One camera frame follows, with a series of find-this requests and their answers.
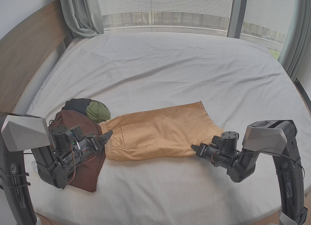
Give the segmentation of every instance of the mattress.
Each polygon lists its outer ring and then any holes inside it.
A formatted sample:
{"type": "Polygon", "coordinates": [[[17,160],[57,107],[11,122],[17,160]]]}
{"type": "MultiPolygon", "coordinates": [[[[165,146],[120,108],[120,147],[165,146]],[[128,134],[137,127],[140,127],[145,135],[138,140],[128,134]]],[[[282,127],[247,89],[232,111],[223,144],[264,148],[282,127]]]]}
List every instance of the mattress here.
{"type": "MultiPolygon", "coordinates": [[[[260,120],[294,120],[305,191],[311,187],[311,117],[286,72],[260,43],[200,34],[126,33],[76,39],[28,113],[47,122],[71,98],[101,101],[112,118],[202,101],[225,131],[260,120]]],[[[97,191],[57,189],[25,155],[35,211],[63,224],[250,224],[281,206],[273,159],[260,154],[253,175],[234,183],[199,157],[105,160],[97,191]]]]}

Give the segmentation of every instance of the brown clothing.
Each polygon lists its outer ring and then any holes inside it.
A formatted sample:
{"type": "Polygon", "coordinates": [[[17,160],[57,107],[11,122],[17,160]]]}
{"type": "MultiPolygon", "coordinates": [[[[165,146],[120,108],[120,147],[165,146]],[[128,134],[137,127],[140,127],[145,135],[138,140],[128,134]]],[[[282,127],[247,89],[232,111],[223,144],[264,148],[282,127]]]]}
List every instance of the brown clothing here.
{"type": "Polygon", "coordinates": [[[214,135],[223,133],[202,102],[125,114],[100,127],[103,133],[113,131],[105,152],[118,161],[193,156],[192,144],[210,144],[214,135]]]}
{"type": "MultiPolygon", "coordinates": [[[[93,132],[97,136],[102,135],[100,126],[96,122],[74,110],[62,110],[58,112],[49,128],[57,125],[65,125],[67,127],[80,125],[83,134],[93,132]]],[[[95,159],[77,167],[75,178],[69,185],[88,192],[95,192],[97,178],[104,160],[105,150],[103,149],[101,152],[97,153],[95,159]]]]}

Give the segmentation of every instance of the tan shorts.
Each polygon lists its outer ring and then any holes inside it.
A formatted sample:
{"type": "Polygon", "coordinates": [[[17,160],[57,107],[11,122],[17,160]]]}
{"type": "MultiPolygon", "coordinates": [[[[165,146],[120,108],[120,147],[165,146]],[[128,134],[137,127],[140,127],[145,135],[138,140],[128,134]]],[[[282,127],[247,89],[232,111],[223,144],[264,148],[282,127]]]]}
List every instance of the tan shorts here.
{"type": "Polygon", "coordinates": [[[193,156],[192,144],[210,144],[214,135],[223,133],[202,102],[125,114],[100,127],[103,133],[113,131],[105,152],[118,161],[193,156]]]}

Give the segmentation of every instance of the clothing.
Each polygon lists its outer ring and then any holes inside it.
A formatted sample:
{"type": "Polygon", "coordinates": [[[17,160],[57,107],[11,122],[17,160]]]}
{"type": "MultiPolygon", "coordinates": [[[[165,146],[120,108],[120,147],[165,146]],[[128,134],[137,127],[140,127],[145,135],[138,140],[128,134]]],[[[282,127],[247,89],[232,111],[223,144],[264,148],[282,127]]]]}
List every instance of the clothing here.
{"type": "Polygon", "coordinates": [[[72,98],[69,101],[66,101],[65,106],[62,107],[62,110],[75,110],[86,115],[86,107],[90,104],[90,102],[91,99],[72,98]]]}
{"type": "Polygon", "coordinates": [[[102,133],[113,131],[105,153],[118,161],[193,156],[192,144],[210,144],[214,135],[223,133],[202,102],[125,114],[100,127],[102,133]]]}
{"type": "Polygon", "coordinates": [[[91,101],[86,107],[86,115],[94,122],[100,123],[110,119],[110,111],[105,104],[91,101]]]}
{"type": "MultiPolygon", "coordinates": [[[[88,118],[86,115],[80,114],[74,110],[61,110],[56,114],[55,119],[51,122],[49,126],[65,125],[67,127],[73,127],[80,125],[83,134],[88,134],[93,132],[97,136],[100,136],[101,129],[98,124],[88,118]]],[[[105,150],[97,153],[95,159],[80,165],[76,168],[76,175],[74,180],[69,185],[83,189],[88,192],[95,192],[97,185],[97,178],[101,167],[103,166],[105,160],[105,150]]]]}

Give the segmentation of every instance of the green grass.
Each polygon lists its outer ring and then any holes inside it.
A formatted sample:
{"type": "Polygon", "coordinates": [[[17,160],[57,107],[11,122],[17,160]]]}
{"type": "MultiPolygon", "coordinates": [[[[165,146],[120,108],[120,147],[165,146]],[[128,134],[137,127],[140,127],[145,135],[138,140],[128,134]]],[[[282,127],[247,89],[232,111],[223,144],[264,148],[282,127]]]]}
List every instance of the green grass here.
{"type": "Polygon", "coordinates": [[[280,55],[280,52],[278,51],[273,51],[273,50],[270,50],[269,51],[271,52],[272,56],[274,56],[274,58],[277,60],[277,58],[279,57],[280,55]]]}

